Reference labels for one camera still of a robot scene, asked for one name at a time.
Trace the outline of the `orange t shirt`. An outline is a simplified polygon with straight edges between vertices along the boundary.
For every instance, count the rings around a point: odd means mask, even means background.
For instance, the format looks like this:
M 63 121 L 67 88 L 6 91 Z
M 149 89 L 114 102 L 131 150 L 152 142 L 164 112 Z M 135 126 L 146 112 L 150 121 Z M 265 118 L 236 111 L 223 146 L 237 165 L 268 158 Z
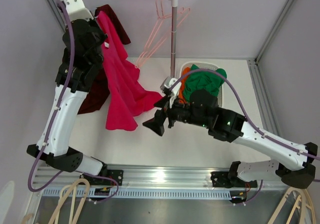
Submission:
M 186 73 L 188 73 L 189 71 L 191 70 L 190 67 L 186 67 L 183 69 L 182 73 L 181 73 L 181 77 L 184 76 Z M 179 89 L 179 94 L 178 94 L 178 100 L 179 100 L 179 103 L 181 104 L 186 104 L 187 101 L 186 99 L 184 98 L 183 96 L 183 92 L 184 92 L 184 89 L 185 89 L 185 82 L 187 80 L 189 76 L 186 76 L 182 81 L 181 81 L 181 87 Z

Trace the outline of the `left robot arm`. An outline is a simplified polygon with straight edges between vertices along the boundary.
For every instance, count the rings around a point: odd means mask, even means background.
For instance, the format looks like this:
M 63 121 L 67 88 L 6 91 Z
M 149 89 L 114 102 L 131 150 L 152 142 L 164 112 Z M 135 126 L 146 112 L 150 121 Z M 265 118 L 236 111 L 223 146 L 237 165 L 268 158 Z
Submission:
M 69 139 L 78 111 L 103 67 L 101 45 L 107 36 L 95 19 L 77 19 L 71 22 L 62 37 L 64 49 L 62 64 L 55 82 L 55 96 L 45 130 L 36 144 L 26 152 L 49 166 L 65 172 L 90 174 L 97 185 L 107 181 L 107 166 L 69 146 Z

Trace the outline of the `pink hanger of green shirt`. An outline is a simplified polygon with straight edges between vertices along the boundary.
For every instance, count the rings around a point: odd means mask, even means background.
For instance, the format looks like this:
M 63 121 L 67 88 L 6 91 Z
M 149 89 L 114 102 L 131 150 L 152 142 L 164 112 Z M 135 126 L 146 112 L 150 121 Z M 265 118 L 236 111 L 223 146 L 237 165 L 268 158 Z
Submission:
M 142 53 L 139 55 L 135 62 L 135 66 L 137 68 L 141 68 L 167 39 L 166 32 L 164 34 L 161 34 L 161 29 L 164 26 L 165 22 L 172 17 L 172 15 L 170 13 L 165 13 L 163 1 L 164 0 L 155 0 L 157 20 L 144 45 Z

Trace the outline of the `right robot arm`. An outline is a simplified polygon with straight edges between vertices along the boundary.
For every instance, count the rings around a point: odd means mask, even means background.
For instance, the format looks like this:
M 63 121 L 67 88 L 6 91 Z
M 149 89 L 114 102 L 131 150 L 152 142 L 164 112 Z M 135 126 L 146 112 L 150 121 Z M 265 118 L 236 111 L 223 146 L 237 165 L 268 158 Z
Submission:
M 175 122 L 202 126 L 219 141 L 240 144 L 270 157 L 269 161 L 254 163 L 234 161 L 227 172 L 212 172 L 214 187 L 257 187 L 257 182 L 263 180 L 282 181 L 290 187 L 306 189 L 315 181 L 316 168 L 312 162 L 318 152 L 316 144 L 297 144 L 264 130 L 257 131 L 245 116 L 219 107 L 218 99 L 203 89 L 191 94 L 189 104 L 169 101 L 165 96 L 156 102 L 158 110 L 143 126 L 159 136 L 165 132 L 165 120 L 169 128 Z

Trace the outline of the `pink magenta t shirt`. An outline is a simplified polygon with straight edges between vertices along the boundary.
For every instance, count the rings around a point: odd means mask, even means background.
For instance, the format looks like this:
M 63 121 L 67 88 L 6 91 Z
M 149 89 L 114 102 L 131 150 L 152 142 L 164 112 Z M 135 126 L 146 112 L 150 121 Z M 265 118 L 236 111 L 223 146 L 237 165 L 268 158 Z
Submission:
M 110 18 L 101 11 L 97 21 L 107 34 L 101 46 L 103 68 L 110 91 L 105 128 L 134 131 L 138 127 L 135 117 L 153 109 L 162 96 L 158 92 L 145 90 L 139 84 L 140 70 L 127 60 L 128 54 Z

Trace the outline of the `pink hanger of orange shirt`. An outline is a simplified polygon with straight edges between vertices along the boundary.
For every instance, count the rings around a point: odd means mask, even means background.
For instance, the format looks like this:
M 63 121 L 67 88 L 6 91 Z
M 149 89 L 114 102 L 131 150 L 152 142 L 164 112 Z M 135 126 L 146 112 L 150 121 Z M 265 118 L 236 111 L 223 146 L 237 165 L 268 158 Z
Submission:
M 141 68 L 146 61 L 153 56 L 154 53 L 171 37 L 171 26 L 167 24 L 167 20 L 171 22 L 171 14 L 158 18 L 147 41 L 144 45 L 142 53 L 139 55 L 134 65 Z

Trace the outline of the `green t shirt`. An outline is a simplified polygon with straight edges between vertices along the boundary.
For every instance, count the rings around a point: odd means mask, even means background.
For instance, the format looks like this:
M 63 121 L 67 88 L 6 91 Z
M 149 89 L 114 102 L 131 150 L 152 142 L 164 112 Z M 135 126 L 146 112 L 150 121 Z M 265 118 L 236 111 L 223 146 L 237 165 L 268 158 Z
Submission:
M 183 96 L 187 103 L 190 101 L 190 95 L 196 91 L 204 89 L 210 95 L 217 97 L 220 91 L 220 87 L 223 85 L 224 80 L 211 72 L 196 72 L 188 75 L 185 81 L 185 89 Z

